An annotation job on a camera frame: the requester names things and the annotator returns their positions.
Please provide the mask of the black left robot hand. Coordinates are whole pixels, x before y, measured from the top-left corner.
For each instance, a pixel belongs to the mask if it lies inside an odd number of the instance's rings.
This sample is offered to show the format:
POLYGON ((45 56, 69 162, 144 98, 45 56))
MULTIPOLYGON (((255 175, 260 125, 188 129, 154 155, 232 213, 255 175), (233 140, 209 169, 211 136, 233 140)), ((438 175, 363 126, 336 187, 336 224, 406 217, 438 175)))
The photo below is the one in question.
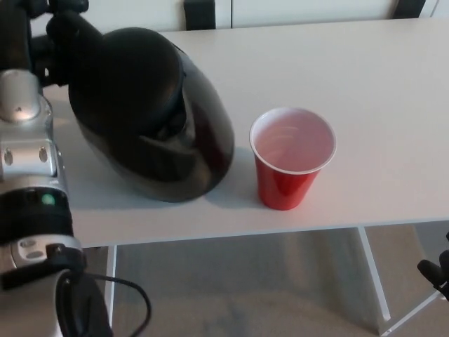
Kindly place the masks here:
POLYGON ((43 87, 69 83, 69 48, 80 33, 88 1, 2 1, 1 70, 28 70, 43 87), (33 37, 31 21, 52 15, 46 34, 33 37))

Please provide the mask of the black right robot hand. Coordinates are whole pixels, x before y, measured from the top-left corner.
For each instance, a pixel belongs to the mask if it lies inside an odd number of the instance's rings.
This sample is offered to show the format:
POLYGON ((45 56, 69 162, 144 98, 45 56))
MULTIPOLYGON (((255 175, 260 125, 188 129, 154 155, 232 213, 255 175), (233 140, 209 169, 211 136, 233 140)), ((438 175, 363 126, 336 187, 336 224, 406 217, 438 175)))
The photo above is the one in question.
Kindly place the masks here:
POLYGON ((448 297, 448 250, 442 252, 439 256, 439 264, 429 260, 421 260, 417 264, 417 269, 422 276, 443 295, 446 300, 448 297))

